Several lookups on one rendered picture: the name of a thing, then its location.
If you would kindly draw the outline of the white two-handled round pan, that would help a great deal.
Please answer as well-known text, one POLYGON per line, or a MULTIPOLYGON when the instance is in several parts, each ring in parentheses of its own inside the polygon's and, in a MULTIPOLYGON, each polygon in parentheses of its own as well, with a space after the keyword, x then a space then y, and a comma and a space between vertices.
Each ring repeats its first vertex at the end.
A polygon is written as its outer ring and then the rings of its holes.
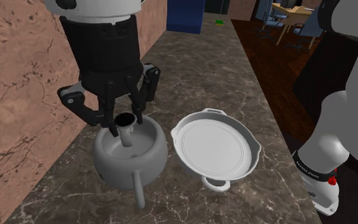
POLYGON ((182 166, 213 192, 226 192, 250 174, 259 161, 261 145, 251 131, 220 109, 192 113, 171 130, 182 166))

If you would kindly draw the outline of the wooden desk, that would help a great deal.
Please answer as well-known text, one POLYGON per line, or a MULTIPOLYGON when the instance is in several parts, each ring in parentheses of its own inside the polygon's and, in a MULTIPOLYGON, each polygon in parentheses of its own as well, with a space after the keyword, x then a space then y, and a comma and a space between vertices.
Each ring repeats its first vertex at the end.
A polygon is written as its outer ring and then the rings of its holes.
POLYGON ((302 17, 307 19, 312 14, 312 11, 308 11, 307 8, 304 6, 295 6, 294 8, 289 9, 281 7, 280 3, 273 3, 272 7, 273 9, 278 10, 279 12, 282 12, 283 14, 288 16, 287 20, 283 22, 284 28, 280 34, 279 39, 276 42, 276 45, 280 43, 284 34, 289 30, 290 26, 294 24, 294 20, 302 17))

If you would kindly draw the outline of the dark robot stand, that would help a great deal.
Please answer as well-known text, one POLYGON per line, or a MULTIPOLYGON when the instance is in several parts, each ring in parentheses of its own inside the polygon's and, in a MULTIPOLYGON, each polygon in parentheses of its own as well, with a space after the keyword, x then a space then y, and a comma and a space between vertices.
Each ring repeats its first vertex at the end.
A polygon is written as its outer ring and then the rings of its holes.
MULTIPOLYGON (((293 85, 310 118, 320 117, 322 100, 343 90, 358 55, 358 39, 327 32, 293 85)), ((331 216, 319 214, 323 224, 358 224, 358 161, 350 156, 339 168, 339 206, 331 216)))

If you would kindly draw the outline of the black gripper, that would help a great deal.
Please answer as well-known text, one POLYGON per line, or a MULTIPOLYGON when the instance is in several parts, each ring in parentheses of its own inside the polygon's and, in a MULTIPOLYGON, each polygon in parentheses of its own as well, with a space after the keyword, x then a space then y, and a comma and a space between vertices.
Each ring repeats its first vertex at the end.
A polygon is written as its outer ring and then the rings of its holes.
POLYGON ((57 95, 61 103, 94 127, 108 128, 114 137, 119 133, 113 118, 115 97, 129 94, 131 108, 142 124, 146 103, 153 101, 161 70, 152 63, 141 64, 135 15, 116 24, 87 24, 60 17, 60 23, 79 67, 81 82, 61 87, 57 95), (141 89, 137 89, 143 75, 141 89), (85 90, 99 96, 99 109, 85 105, 85 90))

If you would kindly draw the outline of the small grey stemmed cup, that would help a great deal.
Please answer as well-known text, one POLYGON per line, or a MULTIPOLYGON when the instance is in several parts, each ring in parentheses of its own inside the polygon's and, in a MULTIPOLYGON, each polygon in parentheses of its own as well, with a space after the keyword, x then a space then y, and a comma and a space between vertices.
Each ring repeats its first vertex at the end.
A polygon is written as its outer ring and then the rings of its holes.
POLYGON ((134 131, 134 125, 137 117, 133 113, 124 112, 116 116, 114 119, 123 147, 131 147, 131 135, 134 131))

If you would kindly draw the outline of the blue-grey office chair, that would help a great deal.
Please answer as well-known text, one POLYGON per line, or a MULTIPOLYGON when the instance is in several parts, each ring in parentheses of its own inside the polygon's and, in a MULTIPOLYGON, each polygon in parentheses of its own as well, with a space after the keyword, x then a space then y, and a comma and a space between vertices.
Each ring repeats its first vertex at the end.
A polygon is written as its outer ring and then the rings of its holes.
POLYGON ((318 22, 318 12, 319 7, 316 7, 304 24, 297 23, 293 25, 292 32, 297 36, 300 36, 300 39, 296 45, 288 43, 286 44, 286 47, 296 48, 298 52, 302 49, 310 53, 310 48, 313 45, 315 38, 320 37, 324 31, 318 22))
POLYGON ((275 41, 276 38, 271 35, 272 28, 280 28, 283 26, 282 20, 288 18, 287 15, 272 8, 273 0, 259 0, 256 18, 263 21, 261 29, 256 29, 261 39, 268 38, 275 41))

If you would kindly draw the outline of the blue box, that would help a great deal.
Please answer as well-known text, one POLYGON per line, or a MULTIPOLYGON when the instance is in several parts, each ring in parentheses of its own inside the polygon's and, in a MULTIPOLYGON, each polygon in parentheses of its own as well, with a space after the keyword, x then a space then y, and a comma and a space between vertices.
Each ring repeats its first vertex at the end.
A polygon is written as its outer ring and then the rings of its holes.
POLYGON ((167 30, 200 34, 205 0, 167 0, 167 30))

